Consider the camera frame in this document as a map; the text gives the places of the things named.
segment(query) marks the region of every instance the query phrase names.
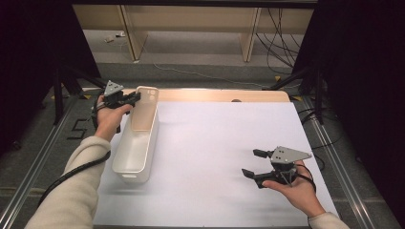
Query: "gray floor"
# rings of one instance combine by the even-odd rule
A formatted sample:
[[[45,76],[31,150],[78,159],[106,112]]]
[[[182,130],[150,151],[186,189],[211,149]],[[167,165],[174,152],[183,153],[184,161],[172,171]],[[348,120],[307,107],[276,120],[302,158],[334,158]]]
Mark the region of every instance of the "gray floor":
[[[286,77],[273,72],[267,63],[276,71],[285,73],[290,71],[285,63],[276,58],[267,59],[267,51],[259,40],[255,41],[251,61],[244,62],[238,34],[233,33],[150,32],[140,61],[134,63],[130,58],[125,38],[116,38],[111,43],[104,42],[105,37],[115,36],[118,32],[85,31],[85,34],[102,77],[121,83],[128,88],[144,83],[159,88],[260,90],[263,86],[274,84],[276,82],[274,76]],[[298,43],[302,41],[300,35],[295,35],[294,38]],[[299,50],[290,36],[286,36],[286,42],[290,49]],[[277,53],[286,58],[284,51],[279,49]],[[86,82],[81,83],[83,87],[92,87]],[[283,90],[291,96],[299,95],[296,87],[298,84],[299,81],[292,82]],[[48,133],[52,130],[54,118],[52,95],[53,92],[50,91],[44,100],[45,108],[37,112],[32,119],[32,125],[21,138],[22,149],[11,150],[1,158],[0,209],[2,210],[11,200],[13,191],[22,182],[35,156],[42,150],[41,147],[46,142]],[[303,100],[291,98],[297,112],[312,108],[313,96],[307,95],[298,98]],[[71,100],[71,97],[66,98],[65,104],[69,104]],[[73,111],[66,124],[61,127],[62,131],[52,146],[52,153],[49,154],[30,194],[19,209],[18,217],[12,228],[24,227],[33,214],[41,193],[60,175],[70,152],[79,143],[77,139],[68,139],[81,134],[81,132],[72,132],[72,127],[79,118],[88,117],[86,114],[89,114],[92,103],[92,98],[82,98],[75,102]],[[330,108],[326,98],[324,98],[323,106]],[[300,116],[304,117],[307,114],[307,112],[302,112]],[[361,217],[356,216],[353,211],[354,206],[351,204],[347,191],[342,188],[340,176],[336,175],[334,163],[331,163],[334,156],[338,156],[342,161],[343,170],[350,177],[349,183],[352,185],[353,191],[359,196],[360,203],[364,204],[364,209],[372,221],[370,228],[400,228],[384,199],[373,185],[367,171],[360,162],[355,160],[355,150],[341,129],[338,117],[333,113],[332,108],[323,112],[323,119],[325,124],[322,128],[325,130],[321,133],[317,129],[318,122],[312,119],[304,123],[304,129],[313,152],[322,159],[318,160],[319,166],[341,219],[351,228],[365,228],[362,226],[364,223],[359,221]],[[89,122],[84,122],[82,125],[81,128],[88,130],[85,136],[94,132]],[[322,136],[328,137],[329,140],[323,141]],[[333,144],[322,147],[328,142]]]

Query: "finger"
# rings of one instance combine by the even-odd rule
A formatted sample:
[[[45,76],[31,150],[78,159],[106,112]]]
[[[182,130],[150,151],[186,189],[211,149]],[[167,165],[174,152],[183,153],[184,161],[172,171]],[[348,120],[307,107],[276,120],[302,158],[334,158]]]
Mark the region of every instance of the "finger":
[[[278,192],[283,192],[283,190],[286,188],[286,185],[273,180],[265,180],[263,181],[262,185]]]
[[[117,108],[119,110],[119,112],[124,115],[125,113],[131,111],[131,109],[133,108],[133,106],[131,106],[130,104],[125,104],[119,108]]]

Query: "white sleeve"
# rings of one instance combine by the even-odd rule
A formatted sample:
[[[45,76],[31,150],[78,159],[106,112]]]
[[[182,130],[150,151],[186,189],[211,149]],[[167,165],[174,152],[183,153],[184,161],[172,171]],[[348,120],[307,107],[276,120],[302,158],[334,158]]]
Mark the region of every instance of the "white sleeve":
[[[324,213],[314,218],[309,218],[309,226],[312,229],[347,229],[349,228],[342,220],[333,213]]]
[[[71,155],[64,173],[104,157],[110,149],[107,140],[87,137]],[[105,162],[88,168],[58,185],[41,203],[26,228],[93,228],[97,188],[104,166]]]

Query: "white paper surface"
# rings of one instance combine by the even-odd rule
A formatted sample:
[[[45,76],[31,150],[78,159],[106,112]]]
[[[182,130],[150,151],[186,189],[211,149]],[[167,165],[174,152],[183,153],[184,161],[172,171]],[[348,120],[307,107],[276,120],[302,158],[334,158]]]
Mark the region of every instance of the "white paper surface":
[[[254,156],[254,149],[285,146],[312,154],[292,103],[160,102],[158,112],[160,129],[146,183],[125,184],[112,171],[121,135],[114,137],[95,225],[308,226],[307,216],[284,196],[258,189],[242,173],[242,168],[256,174],[272,170],[269,159]],[[315,158],[305,163],[321,203],[336,214]]]

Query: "floor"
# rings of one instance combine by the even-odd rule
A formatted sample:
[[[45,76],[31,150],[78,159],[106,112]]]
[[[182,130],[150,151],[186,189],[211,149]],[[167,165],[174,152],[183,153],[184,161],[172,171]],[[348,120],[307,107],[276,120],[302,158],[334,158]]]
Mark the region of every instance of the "floor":
[[[262,67],[268,68],[268,72],[273,75],[280,75],[282,78],[286,77],[286,74],[275,73],[274,71],[284,71],[284,73],[290,71],[288,65],[293,65],[293,59],[296,57],[295,52],[299,51],[299,45],[303,39],[302,35],[284,36],[285,44],[293,51],[291,53],[292,56],[289,55],[289,52],[285,52],[282,49],[272,48],[283,58],[283,62],[272,55],[267,55],[267,49],[262,45],[259,38],[256,37],[251,60],[244,62],[239,46],[238,34],[150,32],[140,60],[134,61],[131,59],[127,49],[126,38],[116,37],[116,34],[120,34],[120,31],[84,31],[84,33],[88,39],[94,58],[97,64],[99,64],[102,75],[108,75],[104,71],[106,69],[102,66],[104,64],[111,64],[117,66],[152,66],[151,68],[163,73],[170,71],[184,75],[197,74],[204,78],[221,77],[200,72],[203,70],[202,66],[227,70],[231,70],[232,68]],[[263,34],[259,34],[259,36],[263,40],[266,40]],[[114,41],[105,42],[107,37],[113,37]],[[272,34],[268,34],[267,38],[271,40]],[[279,37],[277,37],[275,44],[283,46]],[[243,78],[238,75],[227,83],[233,85],[229,87],[247,87],[241,84],[241,80],[246,83],[249,78]],[[313,108],[313,96],[299,96],[297,93],[298,84],[299,81],[292,82],[290,85],[285,86],[283,90],[291,95],[291,101],[304,120],[308,114],[305,110]],[[248,85],[248,88],[260,90],[262,86],[260,84],[252,84]],[[47,96],[44,102],[48,104],[49,109],[52,109],[52,92],[50,92],[50,96]],[[312,116],[308,116],[308,119],[303,121],[303,125],[312,150],[318,157],[322,175],[329,188],[330,196],[340,214],[339,217],[351,228],[400,228],[384,199],[374,187],[367,171],[362,167],[361,161],[356,160],[355,150],[352,148],[350,140],[347,139],[344,130],[341,129],[338,117],[333,113],[332,107],[326,98],[324,98],[323,105],[328,108],[322,115],[325,124],[320,125]],[[46,135],[41,136],[40,139],[33,138],[33,135],[36,135],[37,132],[48,133],[52,131],[52,125],[50,125],[52,120],[41,118],[41,115],[48,115],[45,113],[48,113],[49,109],[39,112],[36,123],[33,123],[27,130],[25,135],[26,145],[29,144],[31,147],[29,150],[27,150],[27,147],[22,150],[30,151],[31,153],[28,155],[35,155],[36,152],[41,150],[41,144],[38,144],[38,142],[45,142],[47,140]],[[10,201],[13,192],[15,192],[16,187],[18,187],[27,171],[27,169],[19,170],[15,167],[23,166],[28,168],[33,161],[33,156],[24,156],[16,152],[18,151],[9,153],[0,162],[0,206],[2,206],[2,209]],[[52,165],[46,165],[40,176],[55,176],[55,170]],[[18,178],[11,180],[9,178],[10,173],[13,173]],[[35,188],[39,186],[41,185],[35,185],[31,189],[28,201],[20,209],[20,215],[15,220],[12,228],[22,228],[24,222],[32,214],[32,204],[30,204],[29,200],[30,198],[37,199],[41,192],[43,192],[42,189]]]

